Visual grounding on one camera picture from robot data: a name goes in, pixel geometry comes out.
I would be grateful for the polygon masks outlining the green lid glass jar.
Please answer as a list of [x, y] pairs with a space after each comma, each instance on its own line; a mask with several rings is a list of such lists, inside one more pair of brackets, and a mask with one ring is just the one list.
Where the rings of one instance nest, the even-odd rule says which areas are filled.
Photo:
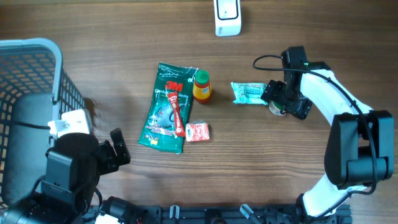
[[269, 102], [269, 110], [271, 111], [271, 113], [277, 116], [284, 116], [286, 114], [284, 107], [276, 103], [275, 101]]

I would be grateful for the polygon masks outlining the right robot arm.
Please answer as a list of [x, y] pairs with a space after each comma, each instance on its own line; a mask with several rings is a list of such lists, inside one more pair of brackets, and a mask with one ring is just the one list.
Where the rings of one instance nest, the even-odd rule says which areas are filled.
[[291, 215], [301, 223], [336, 216], [354, 195], [371, 195], [394, 172], [394, 118], [355, 98], [325, 62], [310, 62], [302, 46], [277, 56], [282, 81], [271, 80], [262, 100], [275, 113], [304, 120], [316, 106], [331, 129], [324, 155], [325, 174], [301, 194]]

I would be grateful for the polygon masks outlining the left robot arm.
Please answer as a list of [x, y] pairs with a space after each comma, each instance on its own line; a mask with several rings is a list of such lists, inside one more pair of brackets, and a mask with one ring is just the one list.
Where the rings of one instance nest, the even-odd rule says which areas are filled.
[[90, 210], [100, 177], [129, 164], [130, 153], [121, 129], [111, 140], [99, 142], [93, 135], [68, 133], [47, 150], [46, 173], [32, 190], [1, 215], [1, 223], [89, 223], [98, 216]]

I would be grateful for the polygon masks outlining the red white small packet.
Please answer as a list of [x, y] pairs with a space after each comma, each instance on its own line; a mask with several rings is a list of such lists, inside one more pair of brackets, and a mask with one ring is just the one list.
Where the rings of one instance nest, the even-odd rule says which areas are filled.
[[207, 141], [210, 139], [208, 123], [198, 120], [188, 123], [185, 127], [185, 139], [188, 142]]

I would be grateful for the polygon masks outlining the light green tissue packet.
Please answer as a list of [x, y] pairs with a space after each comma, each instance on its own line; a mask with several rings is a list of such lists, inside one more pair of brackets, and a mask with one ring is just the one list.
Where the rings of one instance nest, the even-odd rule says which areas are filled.
[[234, 104], [268, 105], [268, 102], [261, 99], [266, 89], [264, 83], [236, 83], [231, 82], [235, 96]]

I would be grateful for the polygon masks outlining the red stick sachet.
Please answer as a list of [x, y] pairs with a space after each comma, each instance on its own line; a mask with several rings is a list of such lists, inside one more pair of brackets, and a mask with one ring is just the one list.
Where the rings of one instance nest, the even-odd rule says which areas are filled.
[[167, 99], [172, 108], [173, 116], [174, 116], [174, 133], [176, 136], [184, 138], [186, 136], [185, 128], [183, 125], [182, 117], [180, 114], [180, 104], [178, 101], [178, 93], [170, 92], [166, 93]]

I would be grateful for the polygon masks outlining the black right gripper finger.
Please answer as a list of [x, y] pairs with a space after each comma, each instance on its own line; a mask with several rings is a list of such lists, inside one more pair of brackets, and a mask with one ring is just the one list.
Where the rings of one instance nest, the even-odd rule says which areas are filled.
[[298, 101], [286, 100], [282, 102], [282, 109], [285, 113], [291, 114], [295, 118], [304, 120], [307, 118], [313, 102], [308, 98]]
[[274, 103], [278, 103], [280, 97], [282, 96], [284, 87], [284, 82], [270, 80], [261, 95], [261, 99], [268, 103], [270, 103], [271, 101], [273, 101]]

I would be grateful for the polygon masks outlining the red sauce bottle green cap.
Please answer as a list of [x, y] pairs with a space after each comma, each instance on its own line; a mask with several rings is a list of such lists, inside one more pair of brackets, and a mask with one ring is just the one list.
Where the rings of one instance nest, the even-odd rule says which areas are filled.
[[211, 98], [212, 90], [210, 85], [209, 73], [205, 70], [199, 70], [195, 74], [193, 86], [193, 97], [197, 102], [205, 104]]

